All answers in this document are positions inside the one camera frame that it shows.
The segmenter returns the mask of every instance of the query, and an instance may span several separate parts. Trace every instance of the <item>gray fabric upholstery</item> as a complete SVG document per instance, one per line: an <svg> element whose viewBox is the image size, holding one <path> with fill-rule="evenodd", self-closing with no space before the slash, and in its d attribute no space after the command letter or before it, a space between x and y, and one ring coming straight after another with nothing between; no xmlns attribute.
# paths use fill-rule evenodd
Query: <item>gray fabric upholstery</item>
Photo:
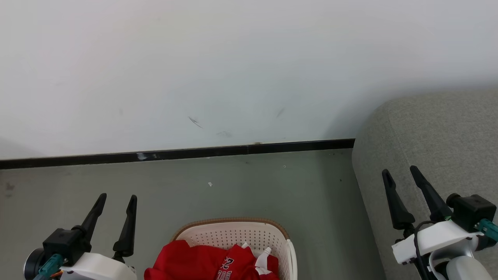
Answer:
<svg viewBox="0 0 498 280"><path fill-rule="evenodd" d="M401 98L380 106L358 134L353 167L388 280L420 279L415 266L398 265L381 171L387 168L416 224L429 209L409 167L416 165L443 199L479 194L498 205L498 90ZM498 279L498 245L477 252Z"/></svg>

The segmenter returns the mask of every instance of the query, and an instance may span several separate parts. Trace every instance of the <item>white plastic basket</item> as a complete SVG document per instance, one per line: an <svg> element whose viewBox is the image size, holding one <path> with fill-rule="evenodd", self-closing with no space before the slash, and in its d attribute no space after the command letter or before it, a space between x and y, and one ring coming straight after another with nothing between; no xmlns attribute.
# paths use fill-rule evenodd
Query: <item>white plastic basket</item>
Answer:
<svg viewBox="0 0 498 280"><path fill-rule="evenodd" d="M227 218L194 222L181 228L172 240L185 240L190 246L208 245L230 249L249 244L257 257L267 247L278 258L280 280L297 280L294 246L285 229L267 219Z"/></svg>

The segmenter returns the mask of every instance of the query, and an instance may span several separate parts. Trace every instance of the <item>black baseboard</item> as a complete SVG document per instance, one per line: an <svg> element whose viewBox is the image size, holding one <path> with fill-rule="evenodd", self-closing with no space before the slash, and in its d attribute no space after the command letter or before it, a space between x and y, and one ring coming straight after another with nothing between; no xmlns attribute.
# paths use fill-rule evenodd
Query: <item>black baseboard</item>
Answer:
<svg viewBox="0 0 498 280"><path fill-rule="evenodd" d="M309 142L288 142L274 144L252 144L243 146L226 146L211 148L194 148L180 150L160 150L143 152L108 153L63 157L27 158L0 160L0 169L29 167L65 166L81 164L121 163L135 161L153 161L166 159L210 157L222 155L256 154L304 150L324 150L352 148L354 139L323 140Z"/></svg>

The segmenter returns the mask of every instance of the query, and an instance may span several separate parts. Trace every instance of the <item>floor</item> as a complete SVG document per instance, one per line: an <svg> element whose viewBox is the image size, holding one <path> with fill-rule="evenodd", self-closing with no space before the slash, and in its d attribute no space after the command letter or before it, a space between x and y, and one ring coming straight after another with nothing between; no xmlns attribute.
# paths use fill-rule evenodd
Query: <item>floor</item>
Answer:
<svg viewBox="0 0 498 280"><path fill-rule="evenodd" d="M108 194L92 239L112 256L132 194L138 196L138 279L189 222L262 217L294 243L299 278L385 279L351 165L350 149L0 171L0 270L22 279L29 253L56 228L81 224Z"/></svg>

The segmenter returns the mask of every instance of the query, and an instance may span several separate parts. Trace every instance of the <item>wall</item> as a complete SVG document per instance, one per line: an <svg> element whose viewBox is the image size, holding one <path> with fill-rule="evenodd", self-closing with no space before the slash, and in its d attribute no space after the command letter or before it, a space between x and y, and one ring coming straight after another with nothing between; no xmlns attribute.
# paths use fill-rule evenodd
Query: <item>wall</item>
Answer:
<svg viewBox="0 0 498 280"><path fill-rule="evenodd" d="M4 0L0 159L354 138L498 77L498 2Z"/></svg>

